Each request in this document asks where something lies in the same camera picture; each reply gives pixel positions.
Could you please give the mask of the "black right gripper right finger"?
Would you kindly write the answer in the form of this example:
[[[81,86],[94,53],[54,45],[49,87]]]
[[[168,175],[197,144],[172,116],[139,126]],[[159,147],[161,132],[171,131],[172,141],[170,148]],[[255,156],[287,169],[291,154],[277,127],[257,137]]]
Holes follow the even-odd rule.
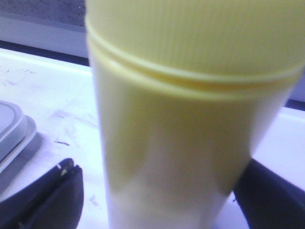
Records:
[[[305,227],[305,192],[254,159],[233,193],[251,229]]]

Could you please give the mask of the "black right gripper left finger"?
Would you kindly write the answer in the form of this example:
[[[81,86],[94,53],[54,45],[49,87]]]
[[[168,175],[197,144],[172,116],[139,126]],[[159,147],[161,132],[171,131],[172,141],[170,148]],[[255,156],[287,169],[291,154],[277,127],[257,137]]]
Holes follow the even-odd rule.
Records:
[[[82,169],[66,158],[0,203],[2,229],[75,229],[83,209]]]

